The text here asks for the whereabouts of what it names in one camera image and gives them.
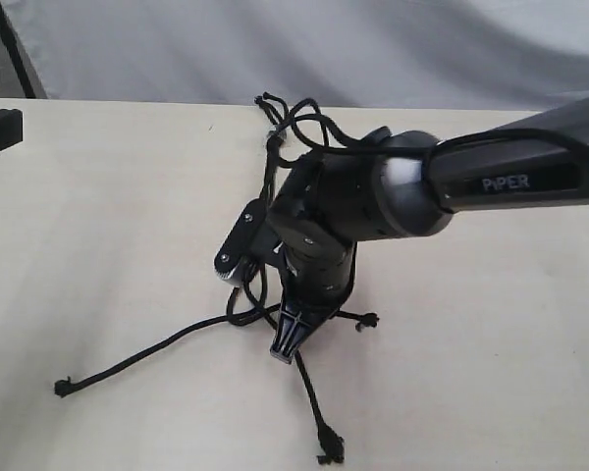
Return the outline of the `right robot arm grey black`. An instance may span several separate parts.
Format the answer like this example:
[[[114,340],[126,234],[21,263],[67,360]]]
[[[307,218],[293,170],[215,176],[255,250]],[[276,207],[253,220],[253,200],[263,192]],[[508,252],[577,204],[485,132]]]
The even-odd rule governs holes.
[[[352,291],[364,241],[432,236],[462,211],[589,205],[589,97],[488,131],[340,136],[293,165],[267,221],[282,244],[271,353],[291,362]]]

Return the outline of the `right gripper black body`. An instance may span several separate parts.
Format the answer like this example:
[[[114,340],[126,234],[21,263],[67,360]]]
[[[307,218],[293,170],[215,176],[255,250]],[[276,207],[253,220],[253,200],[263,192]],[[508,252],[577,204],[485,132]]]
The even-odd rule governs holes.
[[[286,248],[280,270],[281,309],[304,319],[331,319],[350,297],[355,277],[357,245],[333,258],[313,258]]]

